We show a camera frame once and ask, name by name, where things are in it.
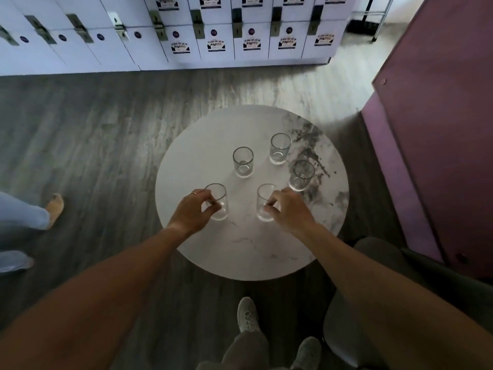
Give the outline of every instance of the shoe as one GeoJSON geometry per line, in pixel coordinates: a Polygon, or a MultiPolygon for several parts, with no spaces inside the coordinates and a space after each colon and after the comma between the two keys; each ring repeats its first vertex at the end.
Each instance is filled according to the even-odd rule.
{"type": "Polygon", "coordinates": [[[242,298],[238,304],[238,327],[240,332],[244,331],[260,331],[258,325],[258,315],[255,304],[251,298],[242,298]]]}
{"type": "Polygon", "coordinates": [[[318,339],[313,336],[307,337],[301,342],[291,369],[317,370],[321,353],[322,346],[318,339]]]}
{"type": "Polygon", "coordinates": [[[63,201],[62,195],[60,193],[55,193],[53,199],[46,205],[46,211],[50,214],[50,222],[48,223],[47,230],[53,227],[55,221],[58,219],[60,214],[63,212],[65,203],[63,201]]]}

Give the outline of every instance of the gray wood plank floor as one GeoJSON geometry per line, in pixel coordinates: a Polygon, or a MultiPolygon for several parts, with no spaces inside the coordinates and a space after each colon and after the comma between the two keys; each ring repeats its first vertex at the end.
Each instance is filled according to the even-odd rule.
{"type": "MultiPolygon", "coordinates": [[[[0,78],[0,190],[41,205],[65,197],[53,229],[0,228],[0,250],[36,260],[0,276],[0,329],[71,276],[161,228],[154,184],[171,142],[213,109],[285,108],[321,127],[346,165],[350,199],[343,240],[377,236],[404,246],[358,108],[404,27],[374,44],[346,35],[327,66],[96,73],[0,78]]],[[[256,302],[273,366],[289,365],[301,340],[321,337],[334,286],[318,262],[286,277],[238,282],[209,274],[176,252],[114,369],[191,369],[219,361],[238,333],[241,297],[256,302]]],[[[347,366],[328,349],[320,368],[347,366]]]]}

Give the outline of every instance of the locker door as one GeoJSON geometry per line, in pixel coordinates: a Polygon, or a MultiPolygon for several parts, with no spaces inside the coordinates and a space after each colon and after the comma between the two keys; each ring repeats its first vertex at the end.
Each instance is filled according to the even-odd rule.
{"type": "Polygon", "coordinates": [[[102,70],[100,62],[77,32],[74,30],[51,30],[50,34],[57,42],[51,47],[67,64],[69,72],[98,72],[102,70]]]}
{"type": "Polygon", "coordinates": [[[0,25],[9,32],[33,30],[33,26],[10,0],[0,0],[0,25]]]}
{"type": "Polygon", "coordinates": [[[166,70],[168,60],[153,27],[127,29],[129,41],[124,42],[130,56],[141,70],[166,70]]]}
{"type": "Polygon", "coordinates": [[[231,0],[188,0],[190,10],[200,10],[204,24],[231,23],[231,0]]]}
{"type": "Polygon", "coordinates": [[[315,35],[308,35],[301,58],[334,57],[346,29],[346,21],[322,21],[315,35]]]}
{"type": "Polygon", "coordinates": [[[188,0],[145,0],[149,10],[158,10],[165,26],[192,24],[188,0]]]}
{"type": "Polygon", "coordinates": [[[161,42],[169,62],[200,62],[193,26],[166,27],[168,41],[161,42]]]}
{"type": "Polygon", "coordinates": [[[242,10],[244,23],[270,22],[273,0],[231,0],[231,8],[242,10]]]}
{"type": "Polygon", "coordinates": [[[315,5],[324,5],[322,21],[348,19],[356,0],[315,0],[315,5]]]}
{"type": "Polygon", "coordinates": [[[113,28],[113,23],[100,0],[55,1],[65,14],[76,14],[87,29],[113,28]]]}
{"type": "Polygon", "coordinates": [[[101,0],[106,11],[126,27],[152,26],[149,11],[144,0],[101,0]]]}
{"type": "Polygon", "coordinates": [[[101,63],[101,71],[138,71],[127,48],[114,29],[88,30],[93,44],[87,44],[101,63]]]}
{"type": "Polygon", "coordinates": [[[205,39],[198,39],[202,61],[233,61],[233,26],[231,24],[210,24],[204,26],[205,39]]]}
{"type": "Polygon", "coordinates": [[[279,36],[271,37],[269,60],[301,58],[310,22],[283,22],[279,36]]]}
{"type": "Polygon", "coordinates": [[[282,6],[283,22],[309,21],[315,0],[274,0],[273,6],[282,6]]]}
{"type": "Polygon", "coordinates": [[[267,60],[269,57],[270,23],[243,24],[242,37],[235,39],[235,59],[267,60]]]}
{"type": "Polygon", "coordinates": [[[34,74],[30,66],[16,59],[16,46],[0,38],[0,76],[34,74]]]}
{"type": "Polygon", "coordinates": [[[17,9],[19,9],[23,15],[35,16],[47,30],[63,30],[73,28],[69,19],[60,9],[55,0],[10,1],[17,6],[17,9]]]}
{"type": "Polygon", "coordinates": [[[31,68],[33,74],[62,74],[69,72],[67,65],[34,30],[10,32],[18,47],[11,54],[19,64],[31,68]]]}

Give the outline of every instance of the white sneaker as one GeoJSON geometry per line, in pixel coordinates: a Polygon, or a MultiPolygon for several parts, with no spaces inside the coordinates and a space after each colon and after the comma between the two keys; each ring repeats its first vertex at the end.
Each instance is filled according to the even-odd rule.
{"type": "Polygon", "coordinates": [[[251,298],[242,298],[238,304],[238,327],[243,331],[260,331],[255,304],[251,298]]]}
{"type": "Polygon", "coordinates": [[[322,346],[318,339],[313,336],[307,337],[301,342],[291,369],[317,370],[321,353],[322,346]]]}

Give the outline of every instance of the pink baseboard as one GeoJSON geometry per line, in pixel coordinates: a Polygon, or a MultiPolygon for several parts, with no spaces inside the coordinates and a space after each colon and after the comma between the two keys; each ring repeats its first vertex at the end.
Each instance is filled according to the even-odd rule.
{"type": "Polygon", "coordinates": [[[408,247],[422,255],[443,262],[418,194],[388,125],[385,109],[376,92],[373,92],[361,113],[408,247]]]}

